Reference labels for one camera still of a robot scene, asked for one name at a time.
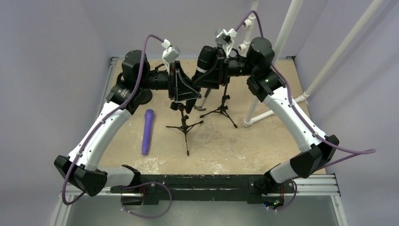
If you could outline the black wireless microphone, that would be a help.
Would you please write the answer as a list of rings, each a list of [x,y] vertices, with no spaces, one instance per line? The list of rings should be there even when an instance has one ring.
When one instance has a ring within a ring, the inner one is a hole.
[[[212,69],[215,57],[216,57],[216,49],[214,47],[203,46],[198,56],[196,72],[192,77],[192,81],[194,81],[195,78],[203,74],[209,74],[208,71]]]

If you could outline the black tripod stand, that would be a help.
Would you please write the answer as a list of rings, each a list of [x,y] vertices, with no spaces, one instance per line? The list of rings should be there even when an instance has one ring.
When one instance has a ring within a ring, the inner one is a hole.
[[[172,102],[171,105],[170,105],[170,109],[172,109],[174,111],[180,111],[180,113],[181,113],[181,124],[182,125],[181,126],[166,126],[166,128],[178,129],[181,132],[183,132],[184,138],[185,138],[185,143],[186,143],[186,152],[187,152],[187,155],[189,156],[190,155],[190,151],[189,151],[189,148],[188,148],[187,134],[194,126],[199,125],[199,124],[203,124],[204,121],[201,120],[201,121],[199,121],[197,123],[194,123],[192,125],[188,125],[186,121],[189,119],[189,116],[184,114],[184,110],[186,109],[186,107],[185,107],[185,105],[183,103]]]

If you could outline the purple microphone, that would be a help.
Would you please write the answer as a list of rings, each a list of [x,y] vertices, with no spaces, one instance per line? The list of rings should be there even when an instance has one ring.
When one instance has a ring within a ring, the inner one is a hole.
[[[153,120],[155,117],[155,113],[152,109],[147,109],[144,114],[144,133],[142,140],[142,155],[148,155],[151,137],[152,137],[152,128],[153,128]]]

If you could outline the black tripod stand shock mount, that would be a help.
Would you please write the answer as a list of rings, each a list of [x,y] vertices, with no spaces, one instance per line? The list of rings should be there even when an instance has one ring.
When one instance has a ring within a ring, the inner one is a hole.
[[[217,107],[215,110],[212,110],[206,114],[202,114],[199,117],[204,118],[205,116],[212,114],[212,113],[219,113],[225,117],[227,117],[233,124],[233,126],[237,129],[238,126],[237,124],[233,121],[233,119],[230,117],[230,115],[227,113],[228,106],[226,105],[226,101],[230,99],[230,96],[227,95],[227,89],[228,89],[228,84],[224,86],[224,91],[223,91],[223,96],[222,96],[222,101],[221,105]]]

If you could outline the black round-base mic stand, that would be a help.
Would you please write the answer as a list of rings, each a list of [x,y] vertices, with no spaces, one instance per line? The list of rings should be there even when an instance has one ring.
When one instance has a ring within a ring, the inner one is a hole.
[[[152,100],[153,94],[152,91],[149,89],[142,89],[136,96],[136,102],[139,105],[145,105]]]

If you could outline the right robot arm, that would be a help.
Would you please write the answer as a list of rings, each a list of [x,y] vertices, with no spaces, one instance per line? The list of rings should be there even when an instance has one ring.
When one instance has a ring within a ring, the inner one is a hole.
[[[204,46],[193,76],[196,89],[218,89],[230,77],[247,76],[247,86],[256,98],[272,110],[294,138],[300,154],[278,164],[264,174],[263,185],[271,192],[293,178],[307,178],[329,163],[339,140],[318,128],[301,108],[296,107],[289,84],[277,74],[272,63],[275,52],[271,42],[256,37],[250,42],[246,56],[229,58],[222,48]]]

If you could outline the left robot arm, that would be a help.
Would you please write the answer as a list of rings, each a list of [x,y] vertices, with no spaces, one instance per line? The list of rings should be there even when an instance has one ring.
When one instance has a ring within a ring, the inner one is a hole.
[[[154,90],[167,91],[173,104],[183,103],[190,113],[201,94],[184,73],[177,56],[172,48],[166,49],[162,56],[165,70],[161,71],[151,69],[142,50],[125,55],[122,71],[95,123],[72,151],[54,161],[64,185],[71,184],[89,196],[96,196],[105,187],[122,186],[130,193],[140,188],[140,179],[132,167],[105,170],[99,168],[99,162],[122,125],[139,106],[152,99]]]

